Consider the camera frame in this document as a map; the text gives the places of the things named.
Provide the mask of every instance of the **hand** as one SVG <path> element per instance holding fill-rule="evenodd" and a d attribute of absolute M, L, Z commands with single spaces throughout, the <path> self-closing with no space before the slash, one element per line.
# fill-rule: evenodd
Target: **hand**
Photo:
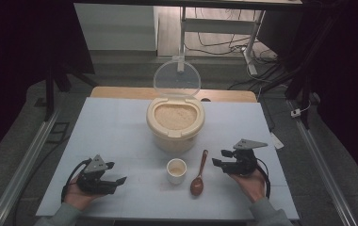
<path fill-rule="evenodd" d="M 229 174 L 241 187 L 252 203 L 265 197 L 265 179 L 257 169 L 250 175 L 240 176 Z"/>
<path fill-rule="evenodd" d="M 75 207 L 76 209 L 79 209 L 80 211 L 83 211 L 86 209 L 86 207 L 89 206 L 89 204 L 100 197 L 103 197 L 104 195 L 93 195 L 89 193 L 83 192 L 81 189 L 79 189 L 79 186 L 76 184 L 76 180 L 78 177 L 74 177 L 70 185 L 67 189 L 67 194 L 65 195 L 64 202 L 67 204 L 70 204 L 71 206 Z"/>

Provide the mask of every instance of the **sleeve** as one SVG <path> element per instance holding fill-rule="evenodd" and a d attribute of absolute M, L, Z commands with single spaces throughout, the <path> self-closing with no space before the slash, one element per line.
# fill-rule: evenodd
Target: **sleeve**
<path fill-rule="evenodd" d="M 51 218 L 40 218 L 35 226 L 68 226 L 74 225 L 82 212 L 63 202 Z"/>
<path fill-rule="evenodd" d="M 250 207 L 258 226 L 292 226 L 285 211 L 275 210 L 267 198 L 261 199 Z"/>

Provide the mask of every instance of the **white wall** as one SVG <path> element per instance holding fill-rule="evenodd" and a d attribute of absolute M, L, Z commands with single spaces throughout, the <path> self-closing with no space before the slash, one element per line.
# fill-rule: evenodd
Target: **white wall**
<path fill-rule="evenodd" d="M 157 49 L 155 7 L 74 5 L 89 50 Z"/>

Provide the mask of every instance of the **metal frame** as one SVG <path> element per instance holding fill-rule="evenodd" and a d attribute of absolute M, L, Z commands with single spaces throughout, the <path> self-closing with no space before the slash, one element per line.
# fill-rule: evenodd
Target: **metal frame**
<path fill-rule="evenodd" d="M 290 109 L 294 109 L 294 107 L 289 101 L 287 101 L 287 104 Z M 311 154 L 312 159 L 314 160 L 315 166 L 317 167 L 317 171 L 320 174 L 320 178 L 322 179 L 323 184 L 326 186 L 327 191 L 329 192 L 334 201 L 334 206 L 337 209 L 338 216 L 340 216 L 344 225 L 358 225 L 350 209 L 350 206 L 347 203 L 347 200 L 344 197 L 344 194 L 341 191 L 340 187 L 337 185 L 337 182 L 335 181 L 333 174 L 320 151 L 320 148 L 315 142 L 311 131 L 304 126 L 300 119 L 296 119 L 296 122 L 300 130 L 301 136 L 305 141 L 305 144 Z"/>
<path fill-rule="evenodd" d="M 247 48 L 243 51 L 243 56 L 247 62 L 250 75 L 257 75 L 257 71 L 252 62 L 252 47 L 255 43 L 256 35 L 264 17 L 265 11 L 260 11 L 255 21 L 224 21 L 210 19 L 187 19 L 186 7 L 182 9 L 181 17 L 181 36 L 179 44 L 180 62 L 185 60 L 185 33 L 186 32 L 202 32 L 202 33 L 219 33 L 219 34 L 238 34 L 250 35 Z M 178 64 L 178 72 L 183 71 L 183 63 Z"/>
<path fill-rule="evenodd" d="M 39 153 L 41 152 L 43 144 L 53 128 L 53 125 L 61 111 L 61 107 L 64 106 L 66 95 L 67 94 L 65 93 L 61 93 L 59 103 L 55 108 L 54 113 L 50 116 L 49 121 L 44 121 L 41 124 L 41 128 L 35 135 L 35 138 L 26 151 L 20 166 L 15 171 L 14 175 L 8 183 L 6 190 L 0 198 L 0 225 L 4 224 L 9 211 L 11 210 L 12 206 L 16 202 L 16 199 L 18 198 L 18 195 L 23 189 L 27 176 L 32 170 L 32 167 L 35 164 Z"/>
<path fill-rule="evenodd" d="M 75 3 L 161 6 L 161 7 L 190 7 L 190 8 L 236 8 L 255 10 L 306 11 L 315 8 L 337 8 L 343 0 L 331 4 L 294 4 L 277 2 L 247 2 L 238 0 L 74 0 Z"/>

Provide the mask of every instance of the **spoon handle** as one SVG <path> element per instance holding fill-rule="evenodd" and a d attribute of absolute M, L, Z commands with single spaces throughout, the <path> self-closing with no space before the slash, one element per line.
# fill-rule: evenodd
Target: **spoon handle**
<path fill-rule="evenodd" d="M 204 150 L 204 151 L 203 151 L 203 157 L 202 157 L 202 164 L 200 165 L 199 176 L 202 176 L 203 166 L 205 165 L 205 159 L 206 159 L 206 156 L 207 156 L 207 155 L 208 155 L 208 150 Z"/>

